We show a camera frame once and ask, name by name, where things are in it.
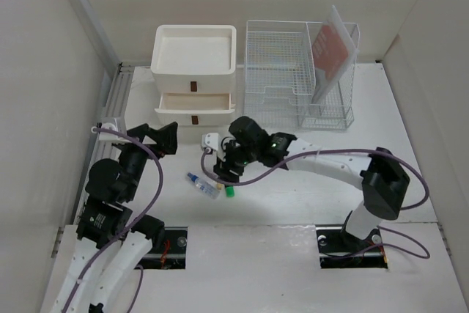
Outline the clear mesh document pouch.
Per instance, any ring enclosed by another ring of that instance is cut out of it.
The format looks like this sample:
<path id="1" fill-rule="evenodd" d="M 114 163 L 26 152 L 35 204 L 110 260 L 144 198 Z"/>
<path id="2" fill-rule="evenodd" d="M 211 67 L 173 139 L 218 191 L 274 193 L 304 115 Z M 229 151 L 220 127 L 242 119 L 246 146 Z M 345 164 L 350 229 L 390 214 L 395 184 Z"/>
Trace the clear mesh document pouch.
<path id="1" fill-rule="evenodd" d="M 351 67 L 358 47 L 333 5 L 311 44 L 315 88 L 312 104 L 320 104 Z"/>

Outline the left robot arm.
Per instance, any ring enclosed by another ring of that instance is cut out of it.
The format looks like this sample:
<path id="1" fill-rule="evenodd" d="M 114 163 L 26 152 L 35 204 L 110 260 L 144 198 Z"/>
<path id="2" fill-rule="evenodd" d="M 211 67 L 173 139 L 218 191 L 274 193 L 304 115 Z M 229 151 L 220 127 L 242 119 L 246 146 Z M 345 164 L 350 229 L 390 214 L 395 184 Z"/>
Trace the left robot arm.
<path id="1" fill-rule="evenodd" d="M 89 170 L 74 252 L 52 312 L 109 312 L 143 256 L 162 247 L 164 222 L 148 215 L 149 207 L 133 218 L 126 205 L 136 195 L 148 160 L 156 163 L 156 192 L 161 193 L 160 159 L 176 153 L 177 129 L 176 122 L 159 129 L 142 124 L 127 133 L 109 123 L 92 129 L 120 154 L 100 159 Z"/>

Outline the white top drawer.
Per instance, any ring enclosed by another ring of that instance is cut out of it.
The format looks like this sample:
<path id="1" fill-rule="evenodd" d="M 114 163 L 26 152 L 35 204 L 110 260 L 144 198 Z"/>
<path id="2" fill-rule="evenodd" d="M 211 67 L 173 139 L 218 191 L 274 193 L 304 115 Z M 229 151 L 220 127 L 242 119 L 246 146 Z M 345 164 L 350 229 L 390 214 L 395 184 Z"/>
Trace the white top drawer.
<path id="1" fill-rule="evenodd" d="M 156 87 L 165 93 L 230 93 L 236 86 L 235 75 L 154 74 Z"/>

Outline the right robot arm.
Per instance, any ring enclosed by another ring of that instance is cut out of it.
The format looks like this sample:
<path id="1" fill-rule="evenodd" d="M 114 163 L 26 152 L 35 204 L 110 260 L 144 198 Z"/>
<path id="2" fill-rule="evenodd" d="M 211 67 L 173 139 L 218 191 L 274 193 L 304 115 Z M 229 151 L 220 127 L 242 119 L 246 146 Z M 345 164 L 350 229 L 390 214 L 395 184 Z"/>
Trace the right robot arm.
<path id="1" fill-rule="evenodd" d="M 238 183 L 245 167 L 259 162 L 270 169 L 311 172 L 361 191 L 362 201 L 339 232 L 341 244 L 349 250 L 360 249 L 382 221 L 399 217 L 410 178 L 387 149 L 326 152 L 293 134 L 269 134 L 246 116 L 229 126 L 229 134 L 212 146 L 217 152 L 213 171 L 224 182 Z"/>

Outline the white drawer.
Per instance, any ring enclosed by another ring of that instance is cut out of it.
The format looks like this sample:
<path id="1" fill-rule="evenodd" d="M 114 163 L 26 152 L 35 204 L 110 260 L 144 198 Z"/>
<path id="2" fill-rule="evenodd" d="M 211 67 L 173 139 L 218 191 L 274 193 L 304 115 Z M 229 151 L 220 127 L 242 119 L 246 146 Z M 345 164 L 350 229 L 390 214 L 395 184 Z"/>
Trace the white drawer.
<path id="1" fill-rule="evenodd" d="M 230 93 L 236 86 L 235 75 L 154 74 L 156 87 L 165 93 Z"/>
<path id="2" fill-rule="evenodd" d="M 164 125 L 224 126 L 235 118 L 230 93 L 163 93 L 155 113 Z"/>

